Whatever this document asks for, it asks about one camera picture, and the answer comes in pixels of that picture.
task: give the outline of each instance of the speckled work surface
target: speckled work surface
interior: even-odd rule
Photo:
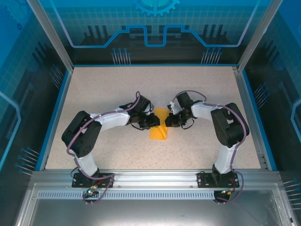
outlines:
[[[103,113],[133,102],[135,92],[166,108],[185,89],[204,93],[207,103],[234,102],[246,118],[231,67],[76,67],[47,161],[46,169],[73,169],[61,136],[77,112]],[[193,100],[201,99],[190,94]],[[220,143],[213,123],[196,119],[188,130],[169,128],[167,140],[151,140],[149,131],[123,126],[100,134],[93,155],[100,169],[190,170],[210,169]],[[234,161],[236,169],[260,168],[252,135],[241,145]]]

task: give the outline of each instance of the yellow object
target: yellow object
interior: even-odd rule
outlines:
[[[163,108],[156,108],[155,115],[160,119],[160,126],[150,129],[150,139],[166,140],[167,127],[165,126],[165,119],[169,115],[169,110]]]

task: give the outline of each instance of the transparent wall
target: transparent wall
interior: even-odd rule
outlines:
[[[25,0],[0,0],[0,34],[0,224],[11,226],[66,68]]]
[[[254,102],[284,181],[301,180],[300,9],[300,1],[283,0],[246,66]]]
[[[74,64],[236,64],[270,0],[42,0]]]

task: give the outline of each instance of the gear logo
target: gear logo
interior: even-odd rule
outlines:
[[[0,6],[1,3],[7,7],[7,10],[17,22],[21,22],[26,18],[28,12],[26,0],[0,0]]]
[[[175,9],[175,5],[179,4],[179,0],[133,0],[136,9],[141,10],[141,13],[146,13],[147,16],[158,14],[163,16],[164,13],[169,13],[171,9]]]

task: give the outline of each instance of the enclosure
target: enclosure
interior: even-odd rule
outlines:
[[[299,225],[300,9],[293,0],[0,0],[1,225]],[[62,135],[78,112],[114,110],[137,90],[155,108],[182,90],[237,104],[250,128],[233,165],[239,198],[214,202],[225,188],[199,187],[220,144],[213,123],[195,118],[163,141],[130,125],[101,133],[93,156],[115,177],[85,205]]]

